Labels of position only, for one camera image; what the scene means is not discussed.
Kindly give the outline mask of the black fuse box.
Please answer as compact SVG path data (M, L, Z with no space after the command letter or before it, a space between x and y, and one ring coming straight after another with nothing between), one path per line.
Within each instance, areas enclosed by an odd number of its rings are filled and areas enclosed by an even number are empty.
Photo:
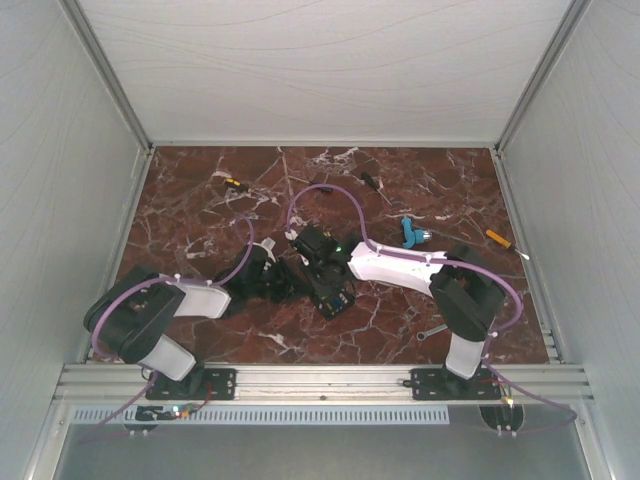
M325 319L332 320L355 303L355 296L346 289L340 289L329 295L315 295L313 303Z

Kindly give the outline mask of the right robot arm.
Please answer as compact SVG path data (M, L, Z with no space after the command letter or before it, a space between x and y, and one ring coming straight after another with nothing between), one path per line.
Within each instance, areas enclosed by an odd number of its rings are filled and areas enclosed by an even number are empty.
M356 281L410 289L432 299L451 332L445 363L439 372L414 373L403 384L414 390L416 399L474 395L484 344L505 293L483 267L471 262L470 249L408 252L364 239L342 244L314 226L291 230L286 238L301 257L312 302L327 319L355 302Z

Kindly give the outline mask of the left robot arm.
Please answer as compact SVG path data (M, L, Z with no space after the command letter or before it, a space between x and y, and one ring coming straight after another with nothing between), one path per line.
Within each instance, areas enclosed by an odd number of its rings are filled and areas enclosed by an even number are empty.
M171 277L136 265L89 308L83 326L96 353L154 370L180 396L193 398L203 391L206 375L196 367L196 356L166 334L174 318L229 318L254 298L283 304L309 292L263 241L245 246L232 268L212 280Z

